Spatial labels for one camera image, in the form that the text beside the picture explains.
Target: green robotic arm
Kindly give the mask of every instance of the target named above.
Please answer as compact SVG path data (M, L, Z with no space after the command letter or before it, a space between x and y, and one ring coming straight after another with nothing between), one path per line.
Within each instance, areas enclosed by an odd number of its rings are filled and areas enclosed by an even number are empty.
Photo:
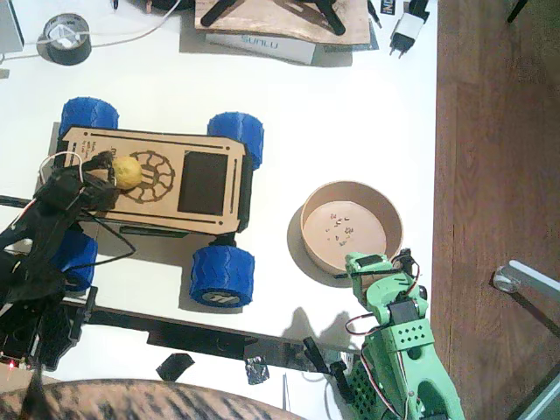
M353 294L377 318L361 349L361 363L348 377L350 404L360 420L464 420L453 383L436 355L426 296L417 286L419 269L405 249L385 255L352 253L346 273Z

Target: tape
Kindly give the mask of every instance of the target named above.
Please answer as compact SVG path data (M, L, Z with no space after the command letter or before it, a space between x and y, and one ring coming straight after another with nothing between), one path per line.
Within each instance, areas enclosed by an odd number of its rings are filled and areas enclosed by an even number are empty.
M84 61L91 53L89 26L86 20L73 13L64 13L51 18L43 30L46 52L55 63L74 66Z

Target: metal stand leg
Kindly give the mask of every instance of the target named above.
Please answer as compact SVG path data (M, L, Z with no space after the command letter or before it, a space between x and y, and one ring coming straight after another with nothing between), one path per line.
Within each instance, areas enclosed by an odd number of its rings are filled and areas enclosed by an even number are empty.
M525 7L525 4L527 4L528 1L529 0L519 0L519 2L517 2L509 17L507 18L507 22L509 24L511 24L515 20L515 18L517 18L517 15L519 15L519 12L522 11L523 7Z
M521 0L517 5L521 3L524 5L526 2ZM520 10L522 7L515 7L515 10ZM524 286L540 291L543 295L560 302L559 282L518 261L512 260L506 266L499 267L492 281L496 289L506 293L515 293ZM531 403L518 420L558 418L558 413L560 413L560 375Z

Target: gear engraving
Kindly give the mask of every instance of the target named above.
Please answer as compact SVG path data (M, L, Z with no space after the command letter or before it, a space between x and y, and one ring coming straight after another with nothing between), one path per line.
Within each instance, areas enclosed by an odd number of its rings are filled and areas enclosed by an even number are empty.
M142 166L142 182L125 194L138 204L160 201L173 188L175 171L169 159L153 150L130 154Z

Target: blue tire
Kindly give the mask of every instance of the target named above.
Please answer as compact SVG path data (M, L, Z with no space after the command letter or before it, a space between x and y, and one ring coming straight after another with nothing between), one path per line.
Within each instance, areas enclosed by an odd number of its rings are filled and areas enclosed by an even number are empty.
M95 266L71 269L84 264L93 264L97 259L97 241L75 230L67 230L59 250L51 259L51 264L62 271L71 284L67 291L84 291L94 281Z
M241 112L224 112L210 120L209 136L233 138L247 145L253 159L253 171L263 162L263 124L252 115Z
M194 253L191 298L200 304L238 308L253 299L255 258L236 247L215 245Z
M118 129L119 114L110 103L95 98L74 98L64 104L59 136L73 125L97 129Z

